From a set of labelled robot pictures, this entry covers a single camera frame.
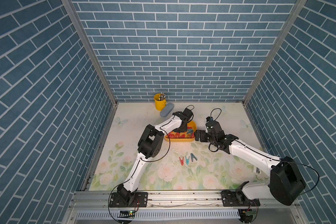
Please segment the yellow storage box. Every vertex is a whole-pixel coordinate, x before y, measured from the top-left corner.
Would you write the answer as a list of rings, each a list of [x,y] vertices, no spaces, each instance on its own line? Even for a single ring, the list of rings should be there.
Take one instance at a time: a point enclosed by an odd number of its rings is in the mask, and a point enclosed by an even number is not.
[[[188,123],[187,131],[182,133],[170,132],[165,135],[164,140],[169,142],[193,142],[195,141],[195,131],[197,130],[197,125],[194,121]]]

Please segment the teal clothespin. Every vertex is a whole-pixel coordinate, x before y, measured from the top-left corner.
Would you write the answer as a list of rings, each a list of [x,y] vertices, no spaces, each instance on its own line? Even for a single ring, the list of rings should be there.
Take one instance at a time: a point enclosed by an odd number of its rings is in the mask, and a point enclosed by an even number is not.
[[[192,162],[197,161],[197,158],[195,157],[193,153],[190,154],[190,157],[191,157]]]

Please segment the red clothespin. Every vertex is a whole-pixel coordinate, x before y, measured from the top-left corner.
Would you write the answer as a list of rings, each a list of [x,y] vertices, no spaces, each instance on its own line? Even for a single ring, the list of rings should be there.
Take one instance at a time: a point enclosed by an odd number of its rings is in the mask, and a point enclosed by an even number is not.
[[[183,157],[179,157],[179,160],[180,160],[181,165],[183,166],[184,162],[185,162],[185,159]]]

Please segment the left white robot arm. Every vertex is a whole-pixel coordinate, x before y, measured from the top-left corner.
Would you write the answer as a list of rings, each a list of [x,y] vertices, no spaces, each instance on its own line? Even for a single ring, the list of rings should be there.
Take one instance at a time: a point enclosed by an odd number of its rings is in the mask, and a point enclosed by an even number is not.
[[[166,121],[158,125],[147,125],[139,142],[138,155],[126,180],[117,186],[119,199],[127,205],[134,201],[140,179],[149,163],[160,152],[163,139],[170,132],[183,133],[188,130],[188,123],[192,121],[194,114],[186,107],[184,111],[175,112]]]

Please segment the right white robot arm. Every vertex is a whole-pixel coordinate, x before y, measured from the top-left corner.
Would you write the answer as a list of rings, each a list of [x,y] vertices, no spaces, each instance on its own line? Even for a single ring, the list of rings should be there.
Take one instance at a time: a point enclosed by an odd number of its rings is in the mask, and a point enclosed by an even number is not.
[[[303,192],[306,182],[298,163],[286,156],[280,158],[260,151],[232,134],[225,134],[218,121],[207,117],[205,130],[195,131],[195,140],[208,142],[217,150],[239,157],[252,164],[258,172],[266,174],[268,180],[243,182],[236,190],[239,201],[245,199],[276,199],[283,205],[291,205]]]

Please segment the grey glasses case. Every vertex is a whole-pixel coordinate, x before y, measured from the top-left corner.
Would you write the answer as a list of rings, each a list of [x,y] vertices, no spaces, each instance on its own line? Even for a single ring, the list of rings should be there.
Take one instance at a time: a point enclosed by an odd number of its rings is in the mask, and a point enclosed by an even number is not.
[[[173,103],[168,103],[166,106],[161,110],[160,116],[161,117],[167,117],[170,112],[174,109],[174,104]]]

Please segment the yellow pen cup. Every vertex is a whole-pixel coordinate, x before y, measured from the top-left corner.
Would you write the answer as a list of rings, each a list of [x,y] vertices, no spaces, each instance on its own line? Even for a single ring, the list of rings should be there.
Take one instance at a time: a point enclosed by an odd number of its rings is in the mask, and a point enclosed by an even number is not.
[[[158,111],[162,111],[166,107],[166,95],[164,93],[158,93],[154,96],[155,108]]]

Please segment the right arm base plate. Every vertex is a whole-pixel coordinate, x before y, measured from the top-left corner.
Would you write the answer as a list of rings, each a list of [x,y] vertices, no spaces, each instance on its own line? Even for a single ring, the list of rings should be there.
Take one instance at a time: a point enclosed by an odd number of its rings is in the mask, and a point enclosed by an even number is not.
[[[222,190],[220,195],[224,207],[260,206],[258,199],[250,200],[241,191]]]

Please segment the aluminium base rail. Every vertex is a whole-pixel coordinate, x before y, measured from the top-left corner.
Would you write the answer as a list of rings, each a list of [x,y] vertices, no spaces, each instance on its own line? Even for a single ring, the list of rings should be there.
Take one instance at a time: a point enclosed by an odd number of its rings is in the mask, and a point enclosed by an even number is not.
[[[126,204],[116,193],[77,191],[65,224],[306,224],[301,206],[275,199],[238,200],[233,190],[139,191]]]

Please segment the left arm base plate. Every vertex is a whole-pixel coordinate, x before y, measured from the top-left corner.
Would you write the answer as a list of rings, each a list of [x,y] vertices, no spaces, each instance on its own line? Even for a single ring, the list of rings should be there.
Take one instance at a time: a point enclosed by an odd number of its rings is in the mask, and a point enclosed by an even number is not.
[[[148,192],[136,192],[127,196],[121,196],[120,193],[114,192],[111,194],[109,201],[110,208],[133,208],[139,206],[145,208],[148,201]]]

